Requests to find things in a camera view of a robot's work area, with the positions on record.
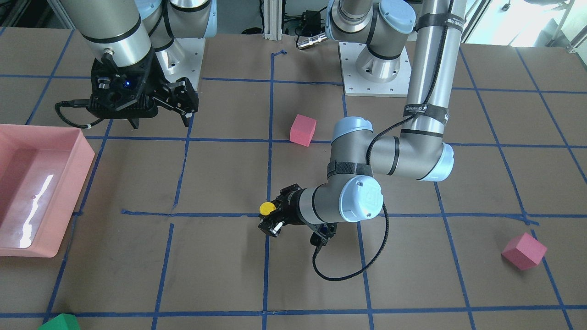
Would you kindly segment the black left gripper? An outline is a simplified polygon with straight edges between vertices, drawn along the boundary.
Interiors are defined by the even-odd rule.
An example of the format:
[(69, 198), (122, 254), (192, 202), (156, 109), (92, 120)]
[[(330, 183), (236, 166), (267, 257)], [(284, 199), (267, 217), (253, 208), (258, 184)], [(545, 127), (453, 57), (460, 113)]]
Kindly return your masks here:
[(298, 184), (280, 190), (274, 200), (273, 215), (259, 215), (258, 229), (271, 237), (278, 237), (286, 225), (308, 226), (314, 233), (310, 243), (315, 247), (325, 246), (336, 235), (337, 224), (325, 222), (317, 213), (314, 203), (316, 188), (301, 188)]

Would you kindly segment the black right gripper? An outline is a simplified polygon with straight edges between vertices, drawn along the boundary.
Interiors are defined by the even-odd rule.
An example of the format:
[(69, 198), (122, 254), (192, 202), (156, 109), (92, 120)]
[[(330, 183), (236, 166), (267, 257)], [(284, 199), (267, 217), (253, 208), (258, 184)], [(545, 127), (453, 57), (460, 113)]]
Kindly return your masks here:
[(138, 129), (141, 118), (153, 118), (159, 107), (178, 113), (189, 127), (199, 110), (199, 98), (189, 78), (169, 82), (155, 51), (130, 66), (115, 64), (113, 51), (105, 50), (91, 69), (92, 94), (87, 109), (99, 119), (126, 119)]

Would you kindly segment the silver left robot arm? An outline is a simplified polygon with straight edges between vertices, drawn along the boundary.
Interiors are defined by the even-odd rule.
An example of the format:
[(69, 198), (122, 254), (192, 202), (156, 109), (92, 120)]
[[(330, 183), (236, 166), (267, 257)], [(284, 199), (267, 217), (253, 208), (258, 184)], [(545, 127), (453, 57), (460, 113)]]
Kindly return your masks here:
[(279, 236), (289, 224), (306, 225), (312, 244), (326, 244), (337, 223), (373, 219), (382, 210), (383, 194), (375, 174), (439, 182), (454, 165), (454, 152), (443, 142), (449, 120), (449, 97), (465, 23), (465, 0), (424, 0), (421, 15), (404, 0), (332, 0), (327, 6), (326, 35), (365, 45), (375, 65), (396, 66), (408, 35), (417, 32), (400, 134), (375, 134), (371, 122), (340, 119), (331, 140), (327, 182), (283, 188), (260, 207), (259, 229)]

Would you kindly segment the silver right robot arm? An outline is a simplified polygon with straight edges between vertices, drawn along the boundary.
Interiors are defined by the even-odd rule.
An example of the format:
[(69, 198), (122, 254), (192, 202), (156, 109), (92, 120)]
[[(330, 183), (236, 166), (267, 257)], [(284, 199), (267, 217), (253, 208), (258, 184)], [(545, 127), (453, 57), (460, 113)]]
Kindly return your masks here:
[(57, 102), (67, 125), (90, 129), (108, 119), (153, 118), (163, 107), (185, 127), (199, 110), (201, 63), (182, 41), (217, 33), (215, 0), (63, 0), (61, 5), (94, 54), (91, 95)]

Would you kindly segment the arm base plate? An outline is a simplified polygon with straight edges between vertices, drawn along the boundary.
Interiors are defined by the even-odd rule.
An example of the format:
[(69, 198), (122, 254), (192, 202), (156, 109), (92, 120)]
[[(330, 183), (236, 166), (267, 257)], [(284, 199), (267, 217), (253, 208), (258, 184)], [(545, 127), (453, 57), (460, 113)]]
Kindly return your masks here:
[(365, 44), (340, 42), (339, 55), (347, 96), (407, 97), (411, 65), (406, 48), (398, 58), (386, 60)]
[(175, 39), (167, 49), (156, 52), (164, 76), (170, 83), (186, 77), (195, 91), (199, 91), (203, 64), (204, 38)]

